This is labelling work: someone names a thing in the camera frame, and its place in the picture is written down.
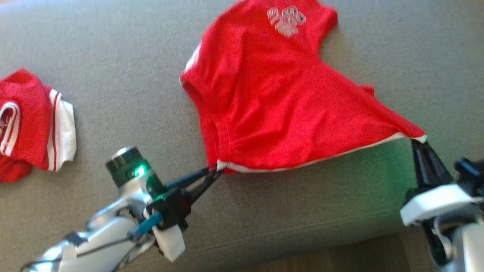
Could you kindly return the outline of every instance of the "white hem trim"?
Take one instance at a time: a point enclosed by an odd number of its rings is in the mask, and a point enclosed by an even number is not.
[[[289,169],[294,169],[294,168],[300,168],[300,167],[303,167],[303,166],[308,166],[308,165],[311,165],[311,164],[314,164],[314,163],[317,163],[317,162],[321,162],[321,161],[329,160],[329,159],[332,159],[332,158],[335,158],[335,157],[339,157],[339,156],[342,156],[342,155],[346,155],[348,153],[355,152],[357,150],[361,150],[361,149],[365,149],[365,148],[370,148],[370,147],[373,147],[373,146],[376,146],[376,145],[379,145],[379,144],[382,144],[382,143],[385,143],[385,142],[389,142],[389,141],[393,141],[393,140],[397,140],[397,139],[401,139],[401,138],[405,138],[405,137],[406,136],[403,135],[403,133],[398,132],[398,133],[395,133],[392,136],[390,136],[390,137],[388,137],[386,139],[383,139],[381,141],[378,141],[378,142],[376,142],[374,144],[370,144],[370,145],[367,145],[367,146],[358,147],[358,148],[349,150],[347,152],[343,152],[343,153],[338,154],[338,155],[333,156],[333,157],[322,158],[322,159],[319,159],[319,160],[314,160],[314,161],[311,161],[311,162],[308,162],[308,163],[305,163],[305,164],[302,164],[302,165],[298,165],[298,166],[295,166],[295,167],[291,167],[291,168],[278,168],[278,169],[269,169],[269,170],[267,170],[267,169],[250,169],[250,168],[247,168],[245,166],[237,165],[235,163],[223,162],[223,161],[218,160],[217,161],[217,170],[221,170],[221,169],[224,169],[224,168],[229,168],[229,169],[235,170],[235,171],[240,172],[240,173],[263,173],[263,172],[278,172],[278,171],[284,171],[284,170],[289,170]],[[423,135],[421,137],[412,138],[412,139],[415,139],[415,140],[417,140],[417,141],[419,141],[421,143],[425,143],[427,141],[427,135]]]

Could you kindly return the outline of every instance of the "wooden floor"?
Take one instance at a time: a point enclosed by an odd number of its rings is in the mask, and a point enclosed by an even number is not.
[[[287,257],[237,272],[432,272],[421,229],[408,229],[364,242]]]

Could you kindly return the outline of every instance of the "folded red shirt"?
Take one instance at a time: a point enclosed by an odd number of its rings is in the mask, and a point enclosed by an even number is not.
[[[317,0],[245,0],[203,35],[180,82],[194,100],[209,165],[304,166],[425,132],[319,58],[337,24]]]
[[[0,81],[0,181],[27,176],[31,166],[57,171],[76,153],[72,105],[21,69]]]

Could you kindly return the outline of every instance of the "white sleeve trim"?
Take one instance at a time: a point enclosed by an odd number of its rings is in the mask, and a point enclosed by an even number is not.
[[[52,122],[47,144],[49,170],[59,171],[65,161],[72,161],[76,154],[76,127],[74,109],[61,100],[61,94],[54,89],[49,98],[52,104]]]
[[[7,124],[7,128],[3,135],[0,135],[0,153],[3,155],[11,156],[15,143],[18,138],[18,130],[20,127],[20,108],[13,102],[5,103],[0,109],[0,117],[5,113],[7,109],[11,109],[13,114]]]
[[[235,163],[223,162],[223,161],[218,160],[217,161],[217,170],[221,170],[221,169],[227,167],[227,168],[230,168],[230,169],[235,170],[235,171],[240,172],[240,173],[262,173],[262,172],[278,172],[278,171],[284,171],[284,170],[289,170],[289,169],[294,169],[294,168],[300,168],[300,167],[303,167],[303,166],[308,166],[308,165],[311,165],[311,164],[314,164],[314,163],[317,163],[317,162],[329,160],[329,159],[332,159],[332,158],[335,158],[335,157],[339,157],[339,156],[342,156],[342,155],[345,155],[345,154],[348,154],[348,153],[351,153],[351,152],[355,152],[357,150],[361,150],[361,149],[373,147],[373,146],[376,146],[376,145],[379,145],[379,144],[382,144],[382,143],[385,143],[385,142],[389,142],[389,141],[393,141],[393,140],[397,140],[397,139],[401,139],[401,138],[405,138],[405,137],[406,136],[403,135],[403,133],[398,132],[398,133],[395,133],[392,136],[390,136],[390,137],[388,137],[386,139],[383,139],[381,141],[378,141],[376,143],[373,143],[373,144],[370,144],[370,145],[366,145],[366,146],[363,146],[363,147],[358,147],[358,148],[349,150],[347,152],[340,153],[340,154],[338,154],[336,156],[333,156],[333,157],[323,158],[323,159],[319,159],[319,160],[314,160],[314,161],[311,161],[311,162],[308,162],[308,163],[305,163],[305,164],[302,164],[302,165],[298,165],[298,166],[295,166],[295,167],[291,167],[291,168],[250,169],[248,167],[245,167],[245,166],[242,166],[242,165],[237,165]],[[423,135],[421,137],[416,137],[416,138],[412,138],[412,139],[415,139],[415,140],[417,140],[417,141],[419,141],[421,143],[425,143],[427,141],[427,135]]]
[[[185,72],[190,70],[198,62],[198,57],[200,55],[200,47],[201,46],[202,46],[202,42],[200,42],[198,44],[198,46],[195,48],[195,51],[193,51],[192,56],[190,57],[190,59],[186,63]]]

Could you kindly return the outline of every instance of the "green led light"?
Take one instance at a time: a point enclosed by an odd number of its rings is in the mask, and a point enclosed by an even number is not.
[[[140,167],[138,167],[138,168],[135,169],[134,177],[143,176],[145,173],[146,173],[145,167],[144,166],[140,166]]]

